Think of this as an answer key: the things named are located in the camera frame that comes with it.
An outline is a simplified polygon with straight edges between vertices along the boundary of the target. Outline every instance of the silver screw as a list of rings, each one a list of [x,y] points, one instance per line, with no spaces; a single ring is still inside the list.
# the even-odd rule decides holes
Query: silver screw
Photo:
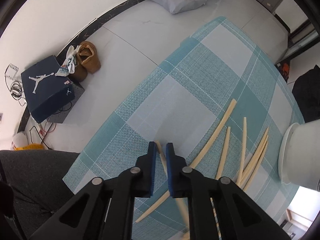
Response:
[[[229,184],[231,180],[228,177],[222,177],[220,181],[222,184]]]
[[[189,167],[189,166],[186,166],[186,167],[183,167],[183,168],[182,168],[182,171],[183,171],[184,173],[190,173],[190,172],[192,171],[192,168]]]
[[[99,184],[102,183],[102,179],[96,177],[96,178],[94,178],[91,182],[92,182],[93,185],[99,185]]]
[[[139,168],[139,167],[132,167],[131,169],[130,169],[130,172],[131,173],[139,173],[141,171],[141,169]]]

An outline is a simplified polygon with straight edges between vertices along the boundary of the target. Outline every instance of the teal and white tablecloth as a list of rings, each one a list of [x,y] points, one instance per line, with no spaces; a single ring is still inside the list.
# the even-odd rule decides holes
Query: teal and white tablecloth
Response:
[[[78,192],[93,177],[109,179],[134,166],[149,141],[173,142],[190,164],[217,127],[231,99],[238,103],[224,129],[196,167],[214,178],[227,126],[231,137],[223,176],[239,169],[243,117],[247,117],[246,162],[269,127],[265,158],[247,194],[275,221],[298,186],[282,185],[278,155],[293,122],[303,123],[298,105],[266,54],[225,17],[218,17],[185,39],[105,121],[65,175]],[[134,221],[166,190],[167,178],[156,160],[154,195],[136,198]],[[140,223],[133,240],[179,239],[187,231],[175,201],[168,198]]]

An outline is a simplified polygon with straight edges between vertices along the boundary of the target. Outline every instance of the white bucket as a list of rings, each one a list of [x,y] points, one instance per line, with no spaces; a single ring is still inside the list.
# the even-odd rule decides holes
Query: white bucket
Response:
[[[283,183],[294,183],[320,191],[320,120],[291,125],[282,140],[279,176]]]

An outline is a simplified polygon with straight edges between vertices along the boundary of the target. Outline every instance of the gray pants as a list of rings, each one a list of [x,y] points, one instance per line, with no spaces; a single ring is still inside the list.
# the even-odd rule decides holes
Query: gray pants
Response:
[[[27,238],[73,196],[62,178],[78,155],[51,150],[0,151],[4,174],[15,195],[14,208]]]

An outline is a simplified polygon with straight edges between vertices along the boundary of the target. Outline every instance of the checkered tablecloth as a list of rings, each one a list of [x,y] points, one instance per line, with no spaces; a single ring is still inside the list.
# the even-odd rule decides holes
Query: checkered tablecloth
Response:
[[[214,178],[227,126],[229,151],[223,176],[239,169],[243,117],[247,117],[246,162],[269,127],[269,144],[247,194],[275,221],[298,186],[282,185],[278,155],[286,129],[303,123],[298,105],[278,70],[248,36],[225,17],[204,25],[163,61],[105,121],[64,177],[78,192],[95,176],[109,179],[134,166],[148,142],[173,142],[177,155],[190,164],[217,127],[232,98],[238,103],[208,153],[196,167]],[[156,160],[154,195],[136,198],[134,221],[166,190],[167,178]],[[134,240],[179,239],[186,232],[175,201],[168,198],[140,223]]]

